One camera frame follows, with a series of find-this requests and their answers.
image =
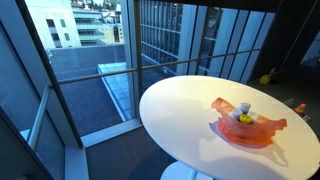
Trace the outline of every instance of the table base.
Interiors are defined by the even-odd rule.
[[[182,164],[181,162],[177,161],[170,164],[166,170],[162,173],[161,180],[184,180],[190,178],[190,173],[192,169],[188,166]],[[206,176],[201,173],[197,173],[196,180],[212,180],[211,177]]]

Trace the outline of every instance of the yellow object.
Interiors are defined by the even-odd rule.
[[[260,80],[259,80],[259,83],[260,84],[268,84],[270,81],[270,78],[267,74],[263,75]]]
[[[246,124],[251,124],[251,122],[252,122],[252,118],[248,115],[245,115],[245,114],[241,114],[239,120],[243,123],[246,123]]]

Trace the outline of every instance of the orange plastic bag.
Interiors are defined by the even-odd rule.
[[[235,144],[250,146],[272,144],[271,137],[275,135],[275,131],[287,126],[286,119],[270,120],[261,115],[251,124],[239,122],[229,116],[235,107],[222,98],[217,98],[211,107],[216,108],[222,115],[218,121],[218,129],[230,142]]]

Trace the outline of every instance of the white round table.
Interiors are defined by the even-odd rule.
[[[269,119],[287,119],[273,144],[248,148],[223,140],[209,123],[221,117],[211,103],[221,97]],[[162,179],[308,179],[319,168],[320,145],[297,114],[273,97],[246,85],[205,76],[177,76],[152,85],[140,101],[140,115],[152,139],[178,162]]]

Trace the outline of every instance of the building window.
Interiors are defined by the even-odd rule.
[[[47,24],[49,27],[56,27],[52,19],[47,19]]]
[[[66,38],[67,41],[70,41],[70,37],[68,33],[64,33],[64,37]]]
[[[52,36],[52,39],[53,39],[54,41],[60,41],[60,38],[59,38],[59,35],[58,35],[58,34],[51,34],[51,36]]]
[[[61,22],[61,26],[62,26],[62,27],[66,27],[66,23],[64,22],[63,19],[60,19],[60,22]]]

